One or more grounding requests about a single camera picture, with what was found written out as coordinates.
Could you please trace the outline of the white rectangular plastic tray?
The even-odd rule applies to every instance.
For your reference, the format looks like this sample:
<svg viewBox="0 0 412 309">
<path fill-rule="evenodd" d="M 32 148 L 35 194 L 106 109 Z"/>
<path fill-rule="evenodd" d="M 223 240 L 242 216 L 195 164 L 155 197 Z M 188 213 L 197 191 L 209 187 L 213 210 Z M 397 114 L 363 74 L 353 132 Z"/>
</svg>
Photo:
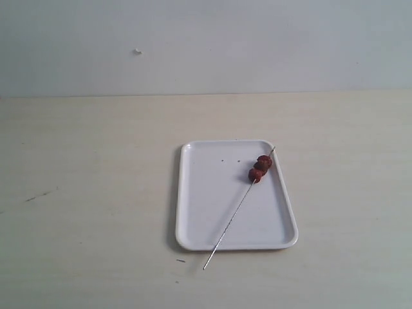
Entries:
<svg viewBox="0 0 412 309">
<path fill-rule="evenodd" d="M 182 146 L 175 237 L 190 251 L 212 251 L 250 185 L 261 155 L 272 165 L 255 183 L 218 250 L 293 246 L 298 228 L 275 147 L 264 140 L 204 140 Z"/>
</svg>

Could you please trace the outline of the dark red fruit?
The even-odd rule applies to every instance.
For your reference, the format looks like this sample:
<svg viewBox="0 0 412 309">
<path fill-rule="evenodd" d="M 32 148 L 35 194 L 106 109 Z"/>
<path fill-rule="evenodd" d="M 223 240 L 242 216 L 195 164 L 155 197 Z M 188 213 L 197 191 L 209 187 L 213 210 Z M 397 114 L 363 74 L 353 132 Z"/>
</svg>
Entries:
<svg viewBox="0 0 412 309">
<path fill-rule="evenodd" d="M 255 164 L 254 164 L 254 168 L 257 170 L 260 170 L 264 173 L 266 173 L 269 168 L 271 167 L 272 162 L 268 161 L 268 160 L 258 160 Z"/>
</svg>

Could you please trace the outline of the thin metal skewer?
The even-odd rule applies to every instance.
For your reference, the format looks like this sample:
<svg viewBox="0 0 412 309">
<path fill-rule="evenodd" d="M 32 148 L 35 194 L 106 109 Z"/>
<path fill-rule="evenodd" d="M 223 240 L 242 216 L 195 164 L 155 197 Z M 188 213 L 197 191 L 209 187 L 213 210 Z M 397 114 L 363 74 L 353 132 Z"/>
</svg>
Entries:
<svg viewBox="0 0 412 309">
<path fill-rule="evenodd" d="M 223 238 L 225 237 L 225 235 L 226 235 L 226 233 L 227 233 L 227 231 L 228 231 L 231 223 L 233 222 L 234 218 L 236 217 L 237 213 L 239 212 L 239 210 L 240 210 L 240 208 L 241 208 L 241 206 L 242 206 L 245 198 L 247 197 L 247 195 L 249 194 L 249 192 L 250 192 L 250 190 L 251 190 L 251 188 L 252 188 L 253 186 L 254 186 L 254 183 L 250 183 L 248 189 L 245 191 L 242 199 L 240 200 L 238 206 L 236 207 L 236 210 L 233 212 L 230 220 L 228 221 L 228 223 L 227 223 L 226 227 L 224 228 L 223 232 L 221 233 L 221 236 L 220 236 L 219 240 L 218 240 L 217 243 L 215 244 L 212 252 L 210 253 L 208 259 L 206 260 L 206 262 L 205 262 L 205 264 L 204 264 L 204 266 L 203 266 L 203 268 L 202 268 L 203 271 L 206 270 L 206 268 L 208 267 L 208 265 L 209 265 L 209 263 L 211 262 L 212 258 L 214 257 L 214 255 L 215 255 L 217 249 L 219 248 L 221 242 L 223 241 Z"/>
</svg>

